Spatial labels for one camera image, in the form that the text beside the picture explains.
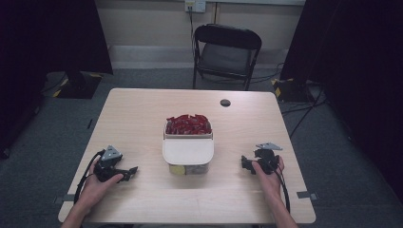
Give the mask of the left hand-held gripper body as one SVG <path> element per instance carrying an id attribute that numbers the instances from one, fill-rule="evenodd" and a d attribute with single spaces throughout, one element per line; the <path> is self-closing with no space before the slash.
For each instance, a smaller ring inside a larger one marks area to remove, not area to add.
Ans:
<path id="1" fill-rule="evenodd" d="M 94 166 L 94 174 L 98 180 L 105 182 L 119 174 L 120 170 L 116 168 L 116 164 L 120 162 L 122 158 L 123 154 L 112 145 L 109 145 Z"/>

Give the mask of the black stand base striped tape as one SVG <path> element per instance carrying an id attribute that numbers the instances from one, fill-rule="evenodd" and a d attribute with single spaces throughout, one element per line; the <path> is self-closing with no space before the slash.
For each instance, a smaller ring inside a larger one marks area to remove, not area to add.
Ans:
<path id="1" fill-rule="evenodd" d="M 67 78 L 53 93 L 54 98 L 91 99 L 103 77 L 100 74 L 67 71 Z"/>
<path id="2" fill-rule="evenodd" d="M 271 81 L 274 93 L 280 102 L 311 103 L 314 100 L 308 86 L 294 79 Z"/>

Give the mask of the pile of red chili peppers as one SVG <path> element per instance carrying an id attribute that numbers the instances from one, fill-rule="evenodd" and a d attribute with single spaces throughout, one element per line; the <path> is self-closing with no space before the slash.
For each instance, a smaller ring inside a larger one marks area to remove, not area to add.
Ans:
<path id="1" fill-rule="evenodd" d="M 212 126 L 204 115 L 184 114 L 166 120 L 164 132 L 168 135 L 206 135 L 212 132 Z"/>

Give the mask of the white lidded desktop bin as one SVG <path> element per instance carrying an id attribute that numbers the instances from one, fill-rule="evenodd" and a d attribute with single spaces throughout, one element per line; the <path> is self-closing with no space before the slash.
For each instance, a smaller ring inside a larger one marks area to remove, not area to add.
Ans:
<path id="1" fill-rule="evenodd" d="M 170 134 L 167 122 L 163 130 L 163 158 L 175 175 L 203 175 L 214 156 L 213 133 Z"/>

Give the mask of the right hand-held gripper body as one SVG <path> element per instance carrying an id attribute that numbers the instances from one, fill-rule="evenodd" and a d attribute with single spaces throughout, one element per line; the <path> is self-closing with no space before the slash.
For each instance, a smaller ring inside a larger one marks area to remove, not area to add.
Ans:
<path id="1" fill-rule="evenodd" d="M 281 147 L 272 142 L 257 144 L 254 151 L 258 163 L 267 175 L 274 173 L 279 165 L 279 155 L 275 154 L 275 150 L 281 150 Z"/>

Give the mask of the white wall socket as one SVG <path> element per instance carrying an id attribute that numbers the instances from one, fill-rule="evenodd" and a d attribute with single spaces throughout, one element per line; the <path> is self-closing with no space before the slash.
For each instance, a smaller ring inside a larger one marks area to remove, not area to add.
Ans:
<path id="1" fill-rule="evenodd" d="M 206 1 L 205 0 L 185 0 L 184 10 L 186 12 L 205 13 Z"/>

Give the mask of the black curtain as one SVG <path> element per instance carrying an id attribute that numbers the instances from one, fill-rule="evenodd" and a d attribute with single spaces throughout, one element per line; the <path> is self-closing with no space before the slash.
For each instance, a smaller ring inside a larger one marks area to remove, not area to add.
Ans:
<path id="1" fill-rule="evenodd" d="M 113 72 L 95 0 L 0 0 L 0 159 L 55 71 Z"/>
<path id="2" fill-rule="evenodd" d="M 324 85 L 403 202 L 403 0 L 305 0 L 280 77 Z"/>

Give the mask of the person's right hand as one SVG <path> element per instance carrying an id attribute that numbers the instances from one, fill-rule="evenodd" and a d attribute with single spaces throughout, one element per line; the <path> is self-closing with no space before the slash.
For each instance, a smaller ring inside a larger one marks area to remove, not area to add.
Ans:
<path id="1" fill-rule="evenodd" d="M 280 193 L 280 180 L 278 176 L 276 174 L 265 174 L 256 161 L 253 161 L 252 165 L 259 179 L 259 184 L 263 192 L 265 201 L 269 205 L 282 202 Z"/>

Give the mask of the person's left hand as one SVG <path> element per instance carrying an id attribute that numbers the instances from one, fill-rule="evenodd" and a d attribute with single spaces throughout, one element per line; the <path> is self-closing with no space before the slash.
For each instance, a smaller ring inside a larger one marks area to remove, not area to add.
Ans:
<path id="1" fill-rule="evenodd" d="M 108 189 L 118 183 L 122 178 L 122 174 L 117 174 L 101 182 L 94 174 L 94 167 L 97 161 L 94 161 L 89 168 L 89 175 L 86 178 L 84 189 L 75 205 L 84 212 L 88 212 L 93 206 L 95 206 L 106 194 Z"/>

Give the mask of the grey tape strip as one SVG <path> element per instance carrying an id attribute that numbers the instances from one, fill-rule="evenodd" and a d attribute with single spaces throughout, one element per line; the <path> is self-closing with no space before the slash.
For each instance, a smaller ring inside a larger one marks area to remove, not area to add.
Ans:
<path id="1" fill-rule="evenodd" d="M 54 200 L 54 204 L 63 204 L 65 201 L 74 201 L 75 195 L 74 194 L 66 194 L 63 196 L 57 196 Z"/>
<path id="2" fill-rule="evenodd" d="M 297 197 L 299 199 L 310 199 L 310 200 L 318 200 L 318 195 L 317 193 L 310 193 L 309 191 L 300 191 L 297 192 Z"/>

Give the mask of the black folding chair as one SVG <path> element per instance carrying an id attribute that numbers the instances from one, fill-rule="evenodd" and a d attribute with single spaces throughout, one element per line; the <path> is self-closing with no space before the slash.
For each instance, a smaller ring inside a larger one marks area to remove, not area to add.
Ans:
<path id="1" fill-rule="evenodd" d="M 249 89 L 262 41 L 252 30 L 218 24 L 196 28 L 193 35 L 193 87 L 197 75 L 241 80 Z"/>

